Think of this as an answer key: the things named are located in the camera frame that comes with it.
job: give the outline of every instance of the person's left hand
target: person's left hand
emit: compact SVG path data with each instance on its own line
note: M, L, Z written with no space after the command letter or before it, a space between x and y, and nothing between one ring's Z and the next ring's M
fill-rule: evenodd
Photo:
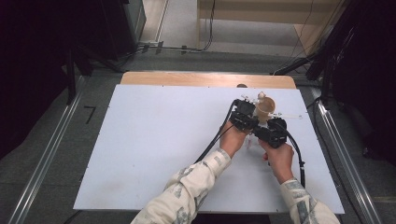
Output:
M220 147L227 152L231 158L233 157L233 154L241 148L246 136L250 133L250 131L241 132L232 126L233 124L228 120L221 133L224 133L227 129L231 128L220 138Z

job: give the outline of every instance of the person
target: person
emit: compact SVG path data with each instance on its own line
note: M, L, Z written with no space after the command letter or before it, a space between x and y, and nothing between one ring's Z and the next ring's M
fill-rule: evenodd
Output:
M134 218L132 224L191 223L221 173L231 164L233 155L241 148L248 132L240 132L230 121L220 138L219 148L202 161L181 169L166 184L164 192L152 199ZM294 223L339 223L324 203L314 199L293 177L293 150L288 144L272 148L259 140L264 148L263 158L270 162L280 184L283 199L290 209Z

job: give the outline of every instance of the white tabletop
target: white tabletop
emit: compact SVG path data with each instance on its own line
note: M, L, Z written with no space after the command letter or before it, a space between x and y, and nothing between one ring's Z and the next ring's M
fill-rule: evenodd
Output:
M213 139L234 99L264 91L276 102L305 161L307 190L344 213L298 90L119 85L78 192L74 209L140 210L170 176L193 164ZM271 167L250 136L217 180L200 212L287 212ZM299 179L297 156L292 170Z

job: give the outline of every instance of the person's right hand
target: person's right hand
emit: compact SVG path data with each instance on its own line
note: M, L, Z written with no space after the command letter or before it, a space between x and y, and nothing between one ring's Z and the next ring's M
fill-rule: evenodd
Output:
M265 161L270 162L279 184L283 184L285 181L292 179L293 172L291 171L291 163L294 154L292 147L285 143L278 148L273 148L260 139L259 144L264 148L265 154L263 158Z

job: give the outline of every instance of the forearm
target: forearm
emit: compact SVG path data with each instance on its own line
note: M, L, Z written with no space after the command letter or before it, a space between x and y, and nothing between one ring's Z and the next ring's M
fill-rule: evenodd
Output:
M329 207L314 199L295 178L283 183L280 190L294 223L339 223Z
M218 148L202 161L180 170L132 223L191 223L216 178L230 163L230 156Z

